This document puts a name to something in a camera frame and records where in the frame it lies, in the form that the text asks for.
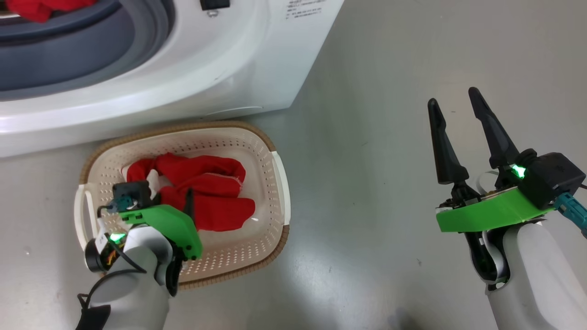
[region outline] green light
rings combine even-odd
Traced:
[[[120,242],[120,240],[126,236],[126,234],[119,234],[119,233],[113,233],[110,235],[110,239],[113,240],[115,243]]]
[[[525,168],[513,165],[512,169],[514,170],[514,174],[517,175],[520,179],[524,178],[524,172],[526,172]]]

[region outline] red cloth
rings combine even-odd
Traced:
[[[28,20],[44,23],[53,11],[74,11],[91,6],[96,0],[6,0],[8,10]]]
[[[152,169],[173,184],[159,190],[161,204],[183,210],[185,194],[192,188],[198,230],[239,229],[255,213],[255,201],[238,198],[246,171],[237,160],[214,156],[185,158],[167,153],[133,163],[126,181],[145,180]]]

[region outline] white basket handle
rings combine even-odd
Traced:
[[[273,154],[275,178],[277,180],[281,210],[284,212],[284,225],[289,225],[289,221],[292,217],[292,204],[291,199],[289,198],[288,177],[285,175],[284,164],[277,151],[272,151],[271,153]]]
[[[90,225],[92,226],[92,238],[97,235],[96,231],[96,208],[94,208],[94,201],[92,193],[90,192],[90,184],[80,184],[75,193],[75,201],[73,204],[73,222],[75,223],[75,231],[77,240],[82,249],[86,248],[87,242],[91,239],[87,237],[86,223],[83,219],[83,200],[87,199],[87,207],[90,214]]]

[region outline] washing machine drum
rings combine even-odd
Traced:
[[[100,0],[46,23],[0,14],[0,100],[77,89],[130,71],[161,48],[171,0]]]

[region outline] brown woven rim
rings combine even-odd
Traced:
[[[225,128],[225,127],[236,127],[236,128],[240,128],[240,129],[249,130],[249,131],[255,133],[257,136],[259,136],[261,138],[261,140],[263,140],[263,142],[269,148],[269,151],[275,151],[275,145],[273,144],[273,142],[271,142],[271,139],[269,139],[269,137],[265,133],[263,133],[261,130],[259,130],[255,126],[252,126],[252,125],[245,123],[245,122],[223,121],[223,122],[191,123],[191,124],[175,125],[175,126],[170,126],[170,127],[163,128],[163,129],[153,130],[150,132],[133,134],[133,135],[129,135],[126,137],[121,137],[119,139],[114,139],[114,140],[111,140],[111,141],[108,141],[108,142],[102,144],[100,147],[98,147],[98,149],[96,149],[96,151],[94,151],[94,153],[92,155],[90,155],[90,157],[87,159],[86,163],[84,164],[84,166],[82,168],[82,173],[79,178],[79,183],[80,184],[87,183],[87,178],[90,175],[90,169],[94,165],[94,162],[96,161],[96,159],[98,159],[98,157],[100,157],[106,150],[111,149],[113,147],[116,147],[116,146],[119,146],[121,144],[125,144],[128,142],[146,139],[148,137],[153,137],[153,136],[158,136],[158,135],[163,135],[163,134],[184,132],[184,131],[195,130],[195,129],[213,129],[213,128]],[[270,255],[267,256],[265,259],[263,259],[259,262],[256,262],[255,264],[252,264],[252,265],[249,265],[246,267],[242,267],[238,270],[234,270],[231,272],[226,272],[224,274],[211,276],[211,277],[207,277],[207,278],[201,278],[199,280],[194,280],[194,281],[181,282],[180,289],[186,290],[186,289],[200,288],[200,287],[204,287],[206,285],[210,285],[210,284],[214,284],[214,283],[218,283],[218,282],[223,282],[223,281],[229,280],[231,278],[243,276],[245,274],[249,274],[250,272],[264,268],[265,266],[270,264],[273,260],[275,260],[277,258],[277,256],[281,253],[281,251],[283,251],[285,243],[287,243],[287,241],[288,241],[288,236],[289,236],[289,225],[285,225],[282,229],[281,238],[279,239],[277,246],[275,247],[273,252],[271,252]]]

